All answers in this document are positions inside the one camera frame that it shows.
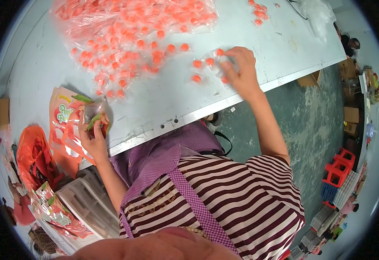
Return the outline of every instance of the striped shirt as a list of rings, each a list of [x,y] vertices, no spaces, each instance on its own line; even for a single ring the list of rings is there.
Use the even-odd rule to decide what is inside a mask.
[[[305,224],[292,169],[279,157],[254,156],[241,164],[224,156],[187,156],[178,169],[245,260],[279,259]],[[202,231],[166,174],[130,200],[124,213],[134,237],[169,226]],[[121,222],[120,238],[127,238]]]

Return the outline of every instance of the green concrete floor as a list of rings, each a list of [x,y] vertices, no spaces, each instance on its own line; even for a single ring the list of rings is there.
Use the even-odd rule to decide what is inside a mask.
[[[302,236],[310,229],[312,218],[321,207],[320,194],[325,164],[341,147],[343,139],[343,90],[340,85],[338,65],[332,65],[321,72],[319,84],[301,87],[293,81],[266,92],[267,99],[284,135],[294,184],[301,190],[302,205],[307,221],[296,235],[292,247],[297,246]],[[233,143],[228,155],[234,161],[246,162],[254,155],[260,155],[256,123],[246,102],[234,106],[234,112],[227,108],[222,111],[222,123],[218,130]],[[229,143],[218,137],[227,151]]]

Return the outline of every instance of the woman's right hand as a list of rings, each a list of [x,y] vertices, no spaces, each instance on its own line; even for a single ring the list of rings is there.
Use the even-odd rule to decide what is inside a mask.
[[[231,62],[220,64],[228,80],[244,100],[252,101],[262,92],[257,82],[256,59],[253,52],[244,47],[234,47],[224,52],[224,55],[234,57],[239,66],[239,71],[236,71]]]

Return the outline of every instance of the black cable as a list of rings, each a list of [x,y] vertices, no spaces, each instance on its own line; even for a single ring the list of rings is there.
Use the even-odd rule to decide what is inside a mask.
[[[292,6],[292,8],[295,10],[295,12],[297,13],[297,14],[299,14],[301,17],[302,17],[302,19],[305,19],[305,20],[308,20],[308,18],[307,17],[305,17],[303,14],[301,14],[293,5],[292,5],[292,3],[291,3],[291,1],[290,0],[286,0],[291,6]]]

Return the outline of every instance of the purple checkered apron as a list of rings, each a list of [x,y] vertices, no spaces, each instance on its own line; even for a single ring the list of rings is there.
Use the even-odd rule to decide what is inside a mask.
[[[187,148],[197,153],[222,151],[217,138],[200,121],[197,121],[110,158],[116,172],[130,187],[120,207],[121,222],[126,234],[128,237],[133,237],[124,215],[124,205],[167,173],[211,241],[222,244],[238,254],[224,229],[178,169],[179,160],[185,156]]]

